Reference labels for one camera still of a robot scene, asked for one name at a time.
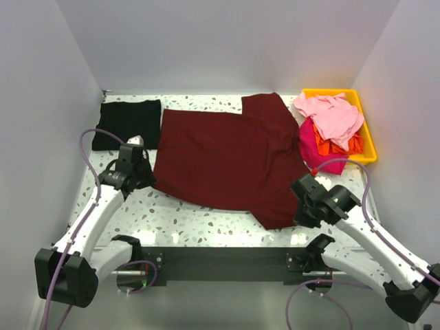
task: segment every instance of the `clothing pile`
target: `clothing pile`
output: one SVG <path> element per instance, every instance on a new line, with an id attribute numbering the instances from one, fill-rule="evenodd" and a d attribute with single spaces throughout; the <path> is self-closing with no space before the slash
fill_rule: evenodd
<path id="1" fill-rule="evenodd" d="M 345 98 L 345 93 L 306 98 L 302 92 L 294 100 L 294 106 L 307 117 L 300 127 L 300 150 L 309 167 L 364 152 L 364 139 L 358 133 L 364 116 Z M 340 175 L 344 167 L 345 162 L 334 162 L 323 170 Z"/>

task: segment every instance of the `black metal bar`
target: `black metal bar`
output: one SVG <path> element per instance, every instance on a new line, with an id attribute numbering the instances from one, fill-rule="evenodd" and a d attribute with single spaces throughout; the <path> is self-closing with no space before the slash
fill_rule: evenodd
<path id="1" fill-rule="evenodd" d="M 142 248 L 144 258 L 160 271 L 156 285 L 166 285 L 167 281 L 276 281 L 296 285 L 311 279 L 292 262 L 304 251 L 303 247 Z"/>

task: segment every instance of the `folded black cloth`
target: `folded black cloth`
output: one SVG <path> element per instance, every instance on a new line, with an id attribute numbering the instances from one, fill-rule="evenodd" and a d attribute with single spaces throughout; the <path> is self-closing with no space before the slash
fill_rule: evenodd
<path id="1" fill-rule="evenodd" d="M 112 102 L 101 105 L 97 129 L 115 134 L 123 141 L 141 135 L 146 149 L 157 149 L 160 138 L 160 100 L 139 103 Z M 119 150 L 119 142 L 108 135 L 96 133 L 91 149 L 94 151 Z"/>

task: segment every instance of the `cable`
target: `cable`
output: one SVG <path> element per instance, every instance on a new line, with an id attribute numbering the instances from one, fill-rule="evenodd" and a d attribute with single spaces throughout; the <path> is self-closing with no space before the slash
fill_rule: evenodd
<path id="1" fill-rule="evenodd" d="M 139 290 L 131 290 L 129 292 L 129 294 L 138 294 L 140 292 L 145 291 L 147 288 L 149 288 L 151 285 L 154 284 L 154 282 L 156 281 L 157 278 L 157 267 L 154 263 L 152 263 L 151 261 L 148 260 L 136 260 L 136 261 L 131 261 L 130 263 L 126 263 L 124 266 L 131 266 L 131 265 L 138 265 L 140 263 L 143 263 L 145 265 L 150 265 L 153 270 L 154 270 L 154 276 L 153 279 L 150 281 L 150 283 L 146 286 L 146 287 L 141 287 Z"/>
<path id="2" fill-rule="evenodd" d="M 105 169 L 106 170 L 109 170 L 115 163 L 116 163 L 116 161 L 117 161 L 117 159 L 113 159 L 113 160 L 111 160 L 108 164 L 107 164 L 107 166 L 105 166 Z"/>
<path id="3" fill-rule="evenodd" d="M 101 198 L 101 183 L 99 182 L 99 177 L 98 174 L 96 174 L 95 169 L 93 168 L 93 166 L 91 165 L 89 158 L 87 157 L 85 151 L 84 151 L 84 147 L 83 147 L 83 139 L 84 136 L 88 133 L 88 132 L 99 132 L 99 133 L 104 133 L 110 137 L 112 137 L 113 139 L 117 140 L 119 143 L 123 144 L 124 141 L 122 141 L 120 138 L 118 138 L 116 135 L 104 131 L 103 129 L 87 129 L 86 131 L 82 132 L 81 136 L 80 136 L 80 141 L 79 141 L 79 147 L 80 147 L 80 152 L 81 152 L 81 156 L 84 159 L 87 167 L 90 169 L 91 174 L 93 175 L 94 179 L 95 179 L 95 183 L 96 183 L 96 197 L 95 197 L 95 203 L 90 205 L 90 208 L 86 211 L 86 213 L 84 214 L 84 217 L 79 221 L 78 225 L 76 226 L 75 230 L 72 232 L 70 239 L 73 241 L 76 237 L 76 235 L 78 234 L 78 232 L 80 231 L 81 227 L 83 226 L 84 222 L 87 220 L 87 218 L 89 217 L 89 215 L 92 213 L 92 211 L 95 209 L 96 204 L 99 201 L 99 198 Z M 61 271 L 61 267 L 63 266 L 64 260 L 66 259 L 67 253 L 69 251 L 69 248 L 71 247 L 71 244 L 68 243 L 66 245 L 66 248 L 64 249 L 63 253 L 61 254 L 60 260 L 58 262 L 58 264 L 56 265 L 55 268 L 55 272 L 52 276 L 52 279 L 50 281 L 50 285 L 49 285 L 49 289 L 47 291 L 47 295 L 46 295 L 46 303 L 44 306 L 44 314 L 43 314 L 43 325 L 42 325 L 42 330 L 47 330 L 47 324 L 49 322 L 49 311 L 50 311 L 50 303 L 52 300 L 52 296 L 54 294 L 54 289 L 55 289 L 55 284 L 56 284 L 56 280 L 58 278 L 58 275 L 60 274 Z M 64 320 L 66 319 L 68 313 L 70 312 L 70 310 L 72 309 L 72 307 L 67 308 L 65 315 L 63 316 L 63 319 L 61 320 L 60 325 L 58 326 L 58 328 L 60 329 L 61 326 L 63 325 Z"/>
<path id="4" fill-rule="evenodd" d="M 140 271 L 141 271 L 141 280 L 142 280 L 142 285 L 146 286 L 147 283 L 149 282 L 149 266 L 146 264 L 144 265 L 144 267 L 140 266 Z"/>
<path id="5" fill-rule="evenodd" d="M 308 281 L 305 281 L 305 282 L 299 284 L 299 286 L 297 286 L 295 288 L 295 290 L 289 295 L 289 298 L 287 299 L 287 303 L 286 303 L 285 317 L 286 317 L 287 328 L 289 328 L 289 330 L 292 330 L 292 326 L 290 325 L 290 320 L 289 320 L 290 302 L 292 301 L 292 298 L 294 297 L 294 294 L 296 292 L 298 292 L 301 287 L 304 287 L 305 285 L 312 284 L 312 283 L 333 283 L 333 284 L 349 285 L 351 287 L 360 287 L 362 289 L 370 289 L 370 287 L 368 287 L 368 286 L 366 286 L 364 284 L 357 283 L 357 282 L 346 282 L 346 281 L 343 281 L 343 280 L 322 280 L 322 279 L 319 279 L 319 280 L 308 280 Z M 354 329 L 354 327 L 353 327 L 353 320 L 351 319 L 348 311 L 345 309 L 344 306 L 342 306 L 340 304 L 340 302 L 338 302 L 335 298 L 330 297 L 330 296 L 328 296 L 326 294 L 321 295 L 320 293 L 318 293 L 316 291 L 313 291 L 313 290 L 311 292 L 314 293 L 314 294 L 320 295 L 323 298 L 326 298 L 326 299 L 332 301 L 333 303 L 335 303 L 337 306 L 339 306 L 341 308 L 341 310 L 344 312 L 344 314 L 346 315 L 346 318 L 349 320 L 350 330 Z"/>
<path id="6" fill-rule="evenodd" d="M 364 171 L 364 173 L 366 175 L 366 184 L 365 184 L 364 194 L 362 195 L 362 205 L 361 205 L 361 208 L 362 208 L 362 213 L 364 215 L 364 218 L 365 218 L 366 222 L 368 223 L 370 228 L 373 229 L 374 228 L 374 224 L 373 224 L 373 222 L 371 221 L 371 219 L 369 217 L 368 211 L 366 210 L 366 198 L 367 198 L 368 192 L 369 192 L 370 187 L 371 187 L 371 174 L 370 174 L 370 172 L 361 163 L 359 163 L 359 162 L 357 162 L 355 160 L 343 159 L 343 158 L 336 158 L 336 159 L 329 160 L 329 161 L 327 161 L 325 163 L 322 163 L 321 165 L 319 165 L 316 168 L 316 171 L 319 171 L 323 166 L 326 166 L 327 164 L 331 164 L 331 163 L 334 163 L 334 162 L 349 162 L 349 163 L 353 163 L 353 164 L 359 166 Z M 402 252 L 400 252 L 399 249 L 397 249 L 388 239 L 386 239 L 386 237 L 381 232 L 379 232 L 377 230 L 374 230 L 374 232 L 385 243 L 386 246 L 388 246 L 392 251 L 394 251 L 394 253 L 396 253 L 398 256 L 400 256 L 400 258 L 405 260 L 405 262 L 407 262 L 407 264 L 409 264 L 409 266 L 411 266 L 412 268 L 416 269 L 420 274 L 422 274 L 423 276 L 428 278 L 430 281 L 432 281 L 435 285 L 440 287 L 440 280 L 437 280 L 434 276 L 432 276 L 429 273 L 425 272 L 418 265 L 413 263 L 411 261 L 411 259 L 409 259 Z M 437 305 L 440 305 L 440 301 L 438 301 L 438 300 L 434 300 L 433 303 L 437 304 Z"/>
<path id="7" fill-rule="evenodd" d="M 64 321 L 66 321 L 67 316 L 70 313 L 70 310 L 72 309 L 72 305 L 68 306 L 68 308 L 65 310 L 63 317 L 61 318 L 60 324 L 57 326 L 56 330 L 60 330 L 61 327 L 63 326 Z"/>

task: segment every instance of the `pink shirt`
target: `pink shirt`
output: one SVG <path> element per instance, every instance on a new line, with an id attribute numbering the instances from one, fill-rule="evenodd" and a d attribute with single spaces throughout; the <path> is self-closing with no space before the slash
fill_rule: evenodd
<path id="1" fill-rule="evenodd" d="M 313 120 L 324 140 L 330 139 L 344 150 L 349 150 L 349 140 L 364 123 L 364 116 L 355 105 L 345 100 L 345 93 L 336 96 L 306 98 L 302 92 L 295 100 L 299 112 Z"/>

